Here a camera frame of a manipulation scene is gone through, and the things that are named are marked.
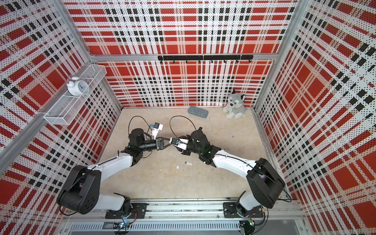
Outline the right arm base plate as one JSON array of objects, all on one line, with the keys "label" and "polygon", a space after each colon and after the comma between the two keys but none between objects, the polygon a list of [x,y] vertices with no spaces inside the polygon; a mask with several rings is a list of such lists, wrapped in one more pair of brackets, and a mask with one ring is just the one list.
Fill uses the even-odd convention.
[{"label": "right arm base plate", "polygon": [[261,206],[246,210],[238,202],[223,203],[223,213],[225,218],[263,218]]}]

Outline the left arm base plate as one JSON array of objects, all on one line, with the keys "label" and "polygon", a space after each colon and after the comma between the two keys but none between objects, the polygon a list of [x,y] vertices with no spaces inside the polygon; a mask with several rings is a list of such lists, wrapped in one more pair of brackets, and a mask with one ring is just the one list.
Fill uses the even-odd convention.
[{"label": "left arm base plate", "polygon": [[145,218],[147,203],[131,203],[128,209],[124,211],[108,210],[106,219],[143,219]]}]

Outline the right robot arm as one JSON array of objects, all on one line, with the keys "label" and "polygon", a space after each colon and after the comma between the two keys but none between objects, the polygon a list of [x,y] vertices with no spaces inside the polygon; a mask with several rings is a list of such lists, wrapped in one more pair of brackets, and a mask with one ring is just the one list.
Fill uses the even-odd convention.
[{"label": "right robot arm", "polygon": [[191,135],[172,138],[170,143],[183,155],[195,153],[203,163],[247,180],[250,190],[243,192],[235,203],[235,210],[241,217],[250,216],[251,211],[259,206],[273,208],[285,189],[284,180],[266,159],[254,161],[232,155],[210,144],[201,128]]}]

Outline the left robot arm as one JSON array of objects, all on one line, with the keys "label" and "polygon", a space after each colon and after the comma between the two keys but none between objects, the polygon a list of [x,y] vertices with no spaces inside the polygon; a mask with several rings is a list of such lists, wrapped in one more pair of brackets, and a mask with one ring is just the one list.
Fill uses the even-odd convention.
[{"label": "left robot arm", "polygon": [[87,214],[93,210],[119,212],[129,215],[132,212],[130,198],[118,193],[100,192],[101,183],[116,173],[136,165],[146,151],[164,150],[168,138],[158,137],[147,140],[143,129],[137,128],[129,134],[129,144],[117,155],[101,163],[75,166],[69,173],[56,203],[74,213]]}]

